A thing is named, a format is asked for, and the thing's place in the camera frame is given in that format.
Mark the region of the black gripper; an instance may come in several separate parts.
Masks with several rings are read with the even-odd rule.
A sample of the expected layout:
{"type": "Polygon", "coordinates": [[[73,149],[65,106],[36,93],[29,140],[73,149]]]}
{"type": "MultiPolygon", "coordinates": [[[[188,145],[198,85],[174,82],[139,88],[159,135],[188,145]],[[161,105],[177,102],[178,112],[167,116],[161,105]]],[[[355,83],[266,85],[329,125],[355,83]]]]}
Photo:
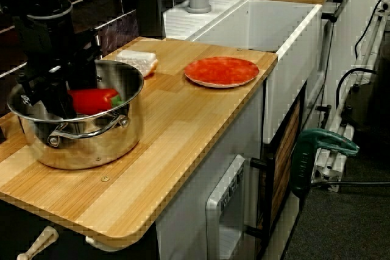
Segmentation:
{"type": "MultiPolygon", "coordinates": [[[[22,50],[27,55],[27,65],[33,71],[43,73],[61,66],[62,78],[72,90],[97,87],[95,60],[101,54],[96,41],[97,30],[75,33],[70,13],[14,16],[12,19],[22,50]]],[[[17,84],[18,112],[24,116],[47,116],[50,112],[63,119],[76,117],[66,83],[52,83],[46,90],[47,85],[38,82],[30,86],[27,93],[17,84]]]]}

